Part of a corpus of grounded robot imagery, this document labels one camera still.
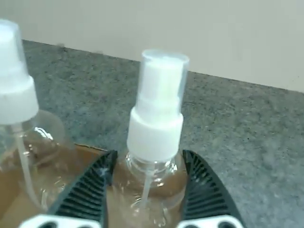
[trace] bottle neck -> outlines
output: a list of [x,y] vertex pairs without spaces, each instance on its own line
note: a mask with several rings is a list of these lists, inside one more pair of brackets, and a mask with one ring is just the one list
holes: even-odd
[[135,155],[128,153],[125,160],[130,172],[140,182],[144,182],[147,173],[152,175],[152,181],[158,182],[170,175],[170,173],[175,172],[178,166],[178,161],[175,159],[175,157],[163,162],[151,162],[144,161]]

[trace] clear plastic cap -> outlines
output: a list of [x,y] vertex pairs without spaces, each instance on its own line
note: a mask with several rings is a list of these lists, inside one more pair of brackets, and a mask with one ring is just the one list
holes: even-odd
[[19,26],[0,19],[0,124],[33,118],[39,109],[35,84],[28,74]]
[[0,90],[18,90],[29,80],[19,26],[0,19]]
[[150,124],[175,119],[181,112],[189,58],[178,53],[145,50],[142,53],[135,109]]

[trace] cardboard box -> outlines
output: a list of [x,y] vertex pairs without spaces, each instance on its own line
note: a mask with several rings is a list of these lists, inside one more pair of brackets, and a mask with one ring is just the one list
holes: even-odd
[[[76,149],[85,166],[88,166],[106,151],[86,145],[76,145]],[[0,228],[17,228],[22,221],[36,214],[43,213],[21,191],[17,181],[20,180],[20,175],[22,173],[17,173],[17,171],[9,173],[0,172]],[[115,201],[112,188],[109,187],[107,190],[109,228],[124,228],[125,223],[123,219],[119,219],[121,218],[119,214],[119,207],[121,205],[118,205]],[[173,215],[173,224],[177,224],[179,221],[178,211],[179,205],[170,212]]]
[[[76,149],[85,166],[105,152],[85,145],[76,145]],[[17,171],[0,172],[0,228],[17,228],[23,220],[43,213],[20,190],[20,175]]]

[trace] clear plastic bottle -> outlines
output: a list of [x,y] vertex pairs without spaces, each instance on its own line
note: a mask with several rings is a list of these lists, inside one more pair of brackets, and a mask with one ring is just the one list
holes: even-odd
[[18,25],[0,20],[0,170],[47,210],[83,169],[61,120],[39,110]]
[[142,56],[128,150],[116,163],[113,191],[128,228],[173,228],[187,183],[178,151],[189,59],[158,50],[146,50]]
[[154,164],[148,201],[141,210],[146,171],[151,165],[130,153],[121,155],[116,163],[113,191],[128,228],[174,228],[179,222],[179,206],[187,183],[182,155]]

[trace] speckled gray surface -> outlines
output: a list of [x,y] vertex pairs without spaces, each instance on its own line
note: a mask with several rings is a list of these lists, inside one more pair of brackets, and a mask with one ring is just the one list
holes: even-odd
[[[25,42],[42,109],[75,142],[125,149],[139,63]],[[248,228],[304,226],[304,95],[189,73],[181,148],[214,168]]]

